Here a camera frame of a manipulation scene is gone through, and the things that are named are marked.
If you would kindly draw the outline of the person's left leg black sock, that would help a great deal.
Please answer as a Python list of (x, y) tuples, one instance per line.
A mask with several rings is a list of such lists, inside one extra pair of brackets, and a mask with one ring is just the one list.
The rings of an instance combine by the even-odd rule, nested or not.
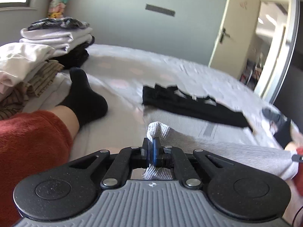
[(107, 113), (105, 98), (91, 89), (84, 70), (72, 68), (69, 74), (69, 93), (56, 107), (1, 121), (1, 226), (18, 221), (15, 186), (27, 176), (67, 163), (80, 128)]

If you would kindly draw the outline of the grey black raglan shirt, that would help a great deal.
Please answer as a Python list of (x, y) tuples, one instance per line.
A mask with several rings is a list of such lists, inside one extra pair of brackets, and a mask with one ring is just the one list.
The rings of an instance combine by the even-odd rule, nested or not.
[(299, 163), (296, 152), (259, 145), (252, 127), (242, 112), (234, 112), (210, 96), (192, 97), (177, 86), (144, 86), (143, 118), (147, 138), (159, 138), (161, 145), (171, 145), (192, 153), (203, 149), (246, 166), (292, 179)]

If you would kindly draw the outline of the cream bedroom door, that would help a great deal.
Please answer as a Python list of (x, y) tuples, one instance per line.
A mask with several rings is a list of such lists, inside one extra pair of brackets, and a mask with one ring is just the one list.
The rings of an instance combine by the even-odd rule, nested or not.
[(260, 0), (226, 0), (209, 67), (240, 79), (255, 34)]

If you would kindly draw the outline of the dark grey crumpled garment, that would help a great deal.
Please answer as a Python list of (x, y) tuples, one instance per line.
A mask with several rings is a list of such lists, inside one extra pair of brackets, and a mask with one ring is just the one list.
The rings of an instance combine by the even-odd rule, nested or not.
[(263, 108), (262, 114), (271, 124), (274, 124), (278, 128), (287, 121), (283, 114), (272, 111), (269, 108)]

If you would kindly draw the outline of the stack of folded clothes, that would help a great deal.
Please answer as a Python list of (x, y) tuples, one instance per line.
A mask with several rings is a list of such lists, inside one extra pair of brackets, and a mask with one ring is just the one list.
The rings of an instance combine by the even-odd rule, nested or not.
[(89, 58), (87, 48), (95, 42), (90, 24), (72, 17), (41, 19), (23, 28), (20, 34), (21, 43), (54, 48), (51, 59), (62, 64), (65, 70), (81, 67)]

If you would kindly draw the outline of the striped brown garment pile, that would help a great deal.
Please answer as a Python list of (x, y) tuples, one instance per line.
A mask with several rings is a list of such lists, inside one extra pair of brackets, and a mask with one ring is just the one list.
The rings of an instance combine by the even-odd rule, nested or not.
[(1, 46), (1, 120), (22, 112), (30, 98), (39, 97), (63, 69), (53, 60), (53, 47), (31, 43)]

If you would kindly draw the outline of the grey wall switch panel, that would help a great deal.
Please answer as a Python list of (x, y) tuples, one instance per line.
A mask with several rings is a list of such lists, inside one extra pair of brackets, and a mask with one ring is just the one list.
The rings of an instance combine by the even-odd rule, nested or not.
[(158, 6), (151, 5), (151, 4), (146, 4), (145, 10), (165, 14), (165, 15), (172, 16), (172, 17), (174, 17), (175, 13), (176, 13), (174, 10), (158, 7)]

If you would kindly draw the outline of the pink dotted bed sheet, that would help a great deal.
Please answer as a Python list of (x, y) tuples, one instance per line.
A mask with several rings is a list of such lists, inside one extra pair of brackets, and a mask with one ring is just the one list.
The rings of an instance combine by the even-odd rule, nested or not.
[(94, 91), (107, 100), (108, 114), (83, 129), (73, 142), (69, 159), (99, 149), (117, 152), (140, 145), (147, 134), (143, 118), (144, 86), (177, 86), (192, 97), (211, 96), (248, 120), (259, 145), (281, 149), (273, 140), (261, 110), (266, 103), (235, 78), (207, 66), (129, 48), (94, 45), (83, 65)]

